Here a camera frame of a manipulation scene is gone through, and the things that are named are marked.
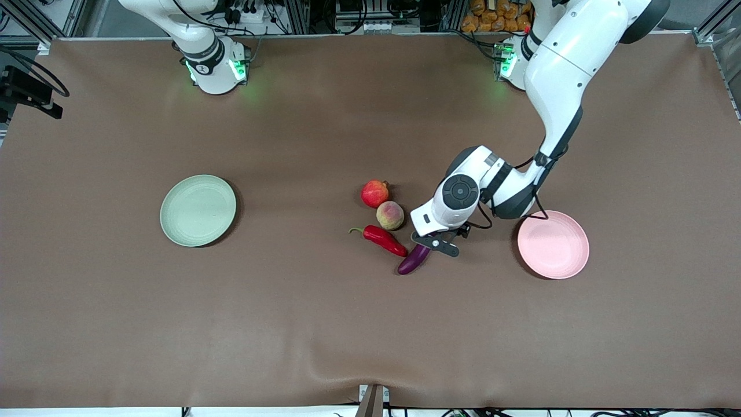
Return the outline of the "purple eggplant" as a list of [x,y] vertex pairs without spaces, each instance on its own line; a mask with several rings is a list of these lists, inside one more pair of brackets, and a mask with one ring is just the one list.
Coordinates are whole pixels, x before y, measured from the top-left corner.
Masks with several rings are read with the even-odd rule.
[[409,275],[421,266],[431,253],[431,249],[420,244],[416,244],[411,252],[403,259],[397,267],[398,275]]

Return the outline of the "yellow pink peach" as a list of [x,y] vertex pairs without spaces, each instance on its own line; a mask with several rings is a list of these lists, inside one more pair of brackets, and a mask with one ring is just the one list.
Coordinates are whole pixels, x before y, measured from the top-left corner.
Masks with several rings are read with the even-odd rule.
[[376,219],[382,229],[394,231],[404,224],[405,212],[395,201],[386,201],[376,209]]

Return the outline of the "red chili pepper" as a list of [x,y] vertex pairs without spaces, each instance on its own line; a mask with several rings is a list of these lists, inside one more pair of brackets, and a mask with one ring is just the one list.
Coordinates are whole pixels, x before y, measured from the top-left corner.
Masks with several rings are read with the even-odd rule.
[[395,254],[401,258],[408,256],[408,249],[396,240],[396,237],[391,232],[382,229],[376,225],[366,225],[363,228],[352,228],[349,229],[349,234],[353,232],[359,232],[365,240],[368,240],[389,253]]

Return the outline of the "red pomegranate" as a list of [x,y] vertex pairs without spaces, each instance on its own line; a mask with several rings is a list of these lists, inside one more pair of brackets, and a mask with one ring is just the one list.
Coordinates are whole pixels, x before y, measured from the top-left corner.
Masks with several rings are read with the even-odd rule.
[[378,209],[382,203],[389,201],[391,192],[387,181],[371,180],[363,185],[361,200],[363,204],[373,209]]

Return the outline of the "brown table cloth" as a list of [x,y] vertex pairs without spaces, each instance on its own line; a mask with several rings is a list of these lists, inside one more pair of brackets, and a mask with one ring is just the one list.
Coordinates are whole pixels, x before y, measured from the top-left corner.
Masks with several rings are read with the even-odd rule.
[[[267,39],[250,81],[190,84],[168,41],[57,41],[63,118],[0,147],[0,407],[341,404],[741,408],[741,124],[688,34],[619,45],[540,192],[590,257],[543,280],[495,219],[408,276],[352,227],[412,209],[456,154],[512,164],[544,127],[453,35]],[[237,196],[208,246],[160,208],[208,174]]]

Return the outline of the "pink round plate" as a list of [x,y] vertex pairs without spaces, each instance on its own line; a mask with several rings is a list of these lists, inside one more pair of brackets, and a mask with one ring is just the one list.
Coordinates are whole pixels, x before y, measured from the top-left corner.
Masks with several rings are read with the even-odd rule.
[[588,237],[569,215],[548,210],[547,218],[527,217],[519,225],[517,248],[522,261],[538,275],[564,280],[582,272],[590,256]]

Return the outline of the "white socket strip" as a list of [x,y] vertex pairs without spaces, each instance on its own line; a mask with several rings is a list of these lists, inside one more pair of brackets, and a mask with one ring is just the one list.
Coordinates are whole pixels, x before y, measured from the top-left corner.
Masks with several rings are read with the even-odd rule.
[[341,32],[341,34],[348,34],[354,31],[354,34],[358,35],[379,35],[392,34],[392,29],[394,29],[394,24],[389,20],[366,21],[362,26],[355,29],[358,25],[359,22],[357,21],[337,21],[335,23],[335,30]]

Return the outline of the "bag of orange snacks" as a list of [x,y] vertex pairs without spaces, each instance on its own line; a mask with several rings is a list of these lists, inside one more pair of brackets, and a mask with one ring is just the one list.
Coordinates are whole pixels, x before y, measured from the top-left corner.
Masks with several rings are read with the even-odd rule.
[[534,18],[531,0],[467,0],[461,32],[529,32]]

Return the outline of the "green round plate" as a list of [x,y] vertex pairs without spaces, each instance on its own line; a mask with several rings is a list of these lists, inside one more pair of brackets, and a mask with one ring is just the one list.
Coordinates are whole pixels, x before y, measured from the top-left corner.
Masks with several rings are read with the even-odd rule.
[[185,178],[166,194],[159,221],[162,232],[173,243],[202,247],[219,240],[230,229],[237,208],[236,193],[228,182],[201,174]]

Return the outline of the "white power strip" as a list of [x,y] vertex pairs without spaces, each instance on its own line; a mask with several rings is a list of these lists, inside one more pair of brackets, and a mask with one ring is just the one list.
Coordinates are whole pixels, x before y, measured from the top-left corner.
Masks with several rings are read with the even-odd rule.
[[224,18],[228,24],[261,24],[265,16],[265,11],[262,9],[256,9],[255,13],[252,13],[251,9],[228,9]]

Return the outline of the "grey rounded object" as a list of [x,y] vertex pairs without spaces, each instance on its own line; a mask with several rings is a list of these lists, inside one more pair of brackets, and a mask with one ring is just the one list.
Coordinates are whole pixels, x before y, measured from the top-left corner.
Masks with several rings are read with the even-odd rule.
[[670,0],[670,7],[658,27],[667,31],[690,31],[719,5],[721,0]]

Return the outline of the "aluminium frame rail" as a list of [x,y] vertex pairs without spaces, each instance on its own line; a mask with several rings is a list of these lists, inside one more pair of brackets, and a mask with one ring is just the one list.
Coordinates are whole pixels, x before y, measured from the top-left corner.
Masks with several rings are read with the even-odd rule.
[[693,36],[698,46],[711,49],[741,124],[741,0],[722,0]]
[[49,46],[75,35],[90,0],[0,0],[0,44]]

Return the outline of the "metal table edge bracket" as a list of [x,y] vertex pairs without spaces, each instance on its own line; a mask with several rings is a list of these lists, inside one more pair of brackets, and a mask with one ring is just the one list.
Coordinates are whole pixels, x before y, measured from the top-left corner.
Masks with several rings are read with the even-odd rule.
[[355,417],[387,417],[387,407],[391,404],[389,388],[382,385],[360,385],[359,402]]

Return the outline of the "aluminium frame post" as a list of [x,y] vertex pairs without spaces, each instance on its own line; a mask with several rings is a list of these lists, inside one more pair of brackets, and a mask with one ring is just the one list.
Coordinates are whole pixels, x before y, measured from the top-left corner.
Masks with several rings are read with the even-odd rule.
[[289,21],[289,32],[307,35],[310,27],[311,0],[283,0]]

